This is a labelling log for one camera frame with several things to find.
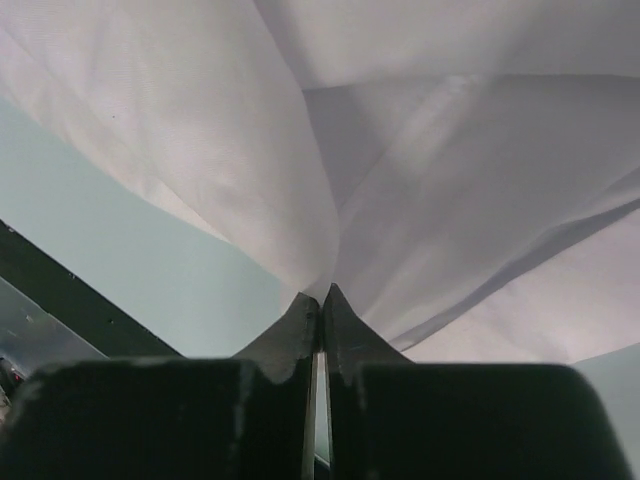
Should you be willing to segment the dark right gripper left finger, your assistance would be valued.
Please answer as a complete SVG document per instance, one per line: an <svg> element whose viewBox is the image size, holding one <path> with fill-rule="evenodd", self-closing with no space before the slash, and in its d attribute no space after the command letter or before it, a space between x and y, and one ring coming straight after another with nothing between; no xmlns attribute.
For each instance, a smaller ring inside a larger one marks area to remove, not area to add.
<svg viewBox="0 0 640 480"><path fill-rule="evenodd" d="M310 479L319 305L226 359L44 367L1 430L5 479Z"/></svg>

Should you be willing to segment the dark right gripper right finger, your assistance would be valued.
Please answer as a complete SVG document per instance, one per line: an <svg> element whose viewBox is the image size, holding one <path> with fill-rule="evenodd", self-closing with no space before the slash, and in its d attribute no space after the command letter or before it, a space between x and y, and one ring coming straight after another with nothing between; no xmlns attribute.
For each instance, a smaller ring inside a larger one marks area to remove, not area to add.
<svg viewBox="0 0 640 480"><path fill-rule="evenodd" d="M416 363L339 287L322 308L335 479L628 479L602 402L557 364Z"/></svg>

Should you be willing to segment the white long sleeve shirt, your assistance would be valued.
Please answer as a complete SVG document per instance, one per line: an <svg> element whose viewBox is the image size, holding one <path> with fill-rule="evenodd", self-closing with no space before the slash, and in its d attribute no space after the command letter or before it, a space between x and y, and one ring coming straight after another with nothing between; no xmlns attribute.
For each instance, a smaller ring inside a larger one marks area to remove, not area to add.
<svg viewBox="0 0 640 480"><path fill-rule="evenodd" d="M635 1L5 1L1 95L413 359L639 340Z"/></svg>

